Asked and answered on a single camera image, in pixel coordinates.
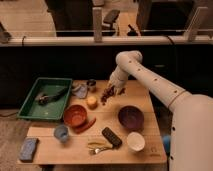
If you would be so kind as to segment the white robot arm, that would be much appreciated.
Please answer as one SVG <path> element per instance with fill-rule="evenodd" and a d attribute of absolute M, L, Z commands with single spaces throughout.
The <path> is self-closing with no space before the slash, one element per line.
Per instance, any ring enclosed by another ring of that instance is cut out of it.
<path fill-rule="evenodd" d="M 109 86 L 118 94 L 132 75 L 173 113 L 170 171 L 213 171 L 213 98 L 191 94 L 141 62 L 139 51 L 118 53 Z"/>

